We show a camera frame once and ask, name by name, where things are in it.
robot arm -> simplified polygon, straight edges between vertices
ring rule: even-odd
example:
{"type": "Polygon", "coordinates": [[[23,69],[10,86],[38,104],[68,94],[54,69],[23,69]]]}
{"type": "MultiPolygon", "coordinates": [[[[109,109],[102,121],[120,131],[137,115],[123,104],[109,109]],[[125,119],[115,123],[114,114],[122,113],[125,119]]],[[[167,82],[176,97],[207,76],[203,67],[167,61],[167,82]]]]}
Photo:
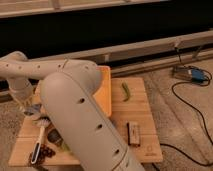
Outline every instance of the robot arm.
{"type": "Polygon", "coordinates": [[[28,78],[43,79],[42,104],[86,171],[144,170],[92,97],[101,84],[95,63],[26,60],[20,52],[1,58],[0,76],[8,80],[16,100],[32,93],[28,78]]]}

floor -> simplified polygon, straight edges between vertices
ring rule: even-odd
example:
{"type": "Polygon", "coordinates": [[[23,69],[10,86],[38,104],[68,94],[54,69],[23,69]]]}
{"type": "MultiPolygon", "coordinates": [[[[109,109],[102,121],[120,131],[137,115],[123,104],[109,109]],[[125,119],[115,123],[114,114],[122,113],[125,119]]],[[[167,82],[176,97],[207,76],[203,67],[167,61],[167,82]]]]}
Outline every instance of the floor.
{"type": "MultiPolygon", "coordinates": [[[[213,73],[213,60],[194,63],[198,67],[213,73]]],[[[196,112],[172,93],[171,86],[178,80],[171,78],[171,68],[139,74],[143,77],[153,112],[159,140],[179,147],[194,159],[207,163],[213,161],[213,148],[201,128],[196,112]]],[[[213,137],[213,84],[206,88],[180,86],[178,93],[196,105],[206,118],[210,136],[213,137]]],[[[23,116],[14,102],[0,104],[0,171],[33,171],[32,168],[11,168],[7,162],[22,123],[23,116]]],[[[161,171],[210,171],[211,168],[198,166],[180,153],[168,147],[162,147],[164,162],[157,164],[161,171]]],[[[150,164],[144,167],[154,170],[150,164]]],[[[50,167],[51,171],[82,171],[79,167],[50,167]]]]}

